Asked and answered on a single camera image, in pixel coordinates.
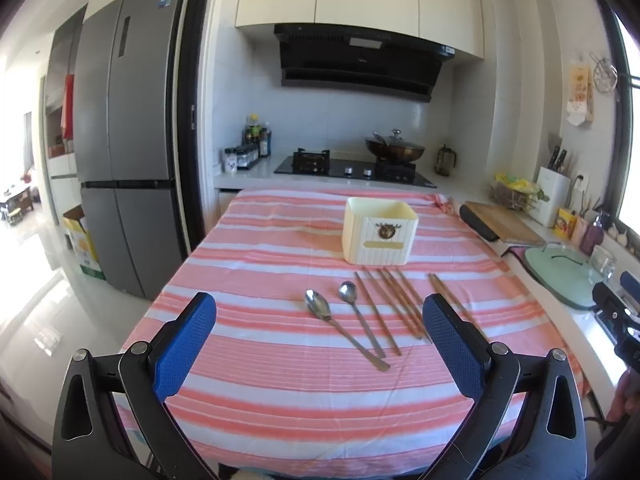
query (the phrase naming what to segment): gas stove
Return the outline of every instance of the gas stove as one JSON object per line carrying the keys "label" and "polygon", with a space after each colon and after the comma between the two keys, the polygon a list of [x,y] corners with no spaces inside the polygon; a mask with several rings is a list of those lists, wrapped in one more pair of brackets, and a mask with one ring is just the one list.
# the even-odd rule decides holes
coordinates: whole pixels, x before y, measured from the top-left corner
{"label": "gas stove", "polygon": [[379,158],[376,162],[343,160],[331,158],[329,150],[320,153],[307,152],[302,148],[288,156],[274,173],[308,174],[348,178],[351,180],[372,180],[393,182],[408,186],[435,188],[435,184],[415,171],[415,164],[395,164]]}

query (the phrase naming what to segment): refrigerator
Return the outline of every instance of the refrigerator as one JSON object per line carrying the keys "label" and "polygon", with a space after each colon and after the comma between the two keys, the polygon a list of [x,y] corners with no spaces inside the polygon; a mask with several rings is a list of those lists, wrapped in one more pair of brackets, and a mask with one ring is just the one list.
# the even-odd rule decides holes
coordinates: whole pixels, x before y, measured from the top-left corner
{"label": "refrigerator", "polygon": [[107,282],[154,299],[186,257],[172,139],[182,0],[115,0],[82,26],[74,147]]}

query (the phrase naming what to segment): spoon handle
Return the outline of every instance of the spoon handle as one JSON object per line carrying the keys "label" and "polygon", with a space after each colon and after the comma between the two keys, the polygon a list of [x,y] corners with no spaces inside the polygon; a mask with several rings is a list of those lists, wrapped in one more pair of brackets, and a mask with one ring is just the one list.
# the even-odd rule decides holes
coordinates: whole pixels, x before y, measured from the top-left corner
{"label": "spoon handle", "polygon": [[376,339],[376,336],[373,335],[373,332],[371,331],[369,323],[367,323],[367,320],[364,319],[364,316],[360,312],[360,309],[356,306],[355,303],[350,303],[350,305],[351,305],[353,311],[356,313],[356,316],[358,317],[358,320],[360,321],[360,324],[364,328],[364,332],[365,332],[365,334],[367,334],[367,337],[369,338],[369,341],[371,341],[371,344],[373,345],[373,349],[376,351],[376,355],[378,357],[382,357],[382,358],[386,357],[385,351],[382,349],[382,346],[380,346],[380,343],[378,343],[378,340]]}
{"label": "spoon handle", "polygon": [[338,323],[335,319],[330,319],[329,321],[327,321],[327,323],[329,323],[331,326],[333,326],[338,332],[340,332],[343,336],[345,336],[345,338],[347,338],[349,341],[351,341],[351,343],[358,349],[360,350],[361,354],[364,355],[364,357],[366,357],[369,361],[371,361],[371,363],[378,369],[381,370],[383,372],[389,370],[389,364],[385,363],[382,359],[380,359],[379,357],[376,357],[375,355],[373,355],[371,352],[369,352],[369,350],[367,350],[366,348],[364,348],[364,346],[362,346],[360,343],[358,343],[352,336],[351,334],[349,334],[349,332],[347,332],[345,329],[342,328],[342,326],[340,325],[340,323]]}

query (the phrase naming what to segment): human hand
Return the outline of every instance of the human hand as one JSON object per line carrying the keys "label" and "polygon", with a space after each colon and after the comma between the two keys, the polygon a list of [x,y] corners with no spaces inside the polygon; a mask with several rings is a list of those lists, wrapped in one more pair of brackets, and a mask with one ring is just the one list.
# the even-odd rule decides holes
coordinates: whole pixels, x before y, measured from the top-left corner
{"label": "human hand", "polygon": [[631,415],[635,410],[640,409],[640,392],[636,392],[630,397],[625,395],[630,382],[631,368],[628,368],[618,381],[616,395],[611,403],[611,409],[607,413],[608,422],[619,422],[625,414]]}

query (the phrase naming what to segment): glossy floor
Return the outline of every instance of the glossy floor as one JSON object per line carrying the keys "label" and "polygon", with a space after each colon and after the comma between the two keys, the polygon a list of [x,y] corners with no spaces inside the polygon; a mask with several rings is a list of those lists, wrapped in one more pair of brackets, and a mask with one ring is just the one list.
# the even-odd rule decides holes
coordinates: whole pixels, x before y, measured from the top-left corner
{"label": "glossy floor", "polygon": [[148,306],[84,275],[39,204],[0,222],[0,406],[50,444],[73,352],[118,352]]}

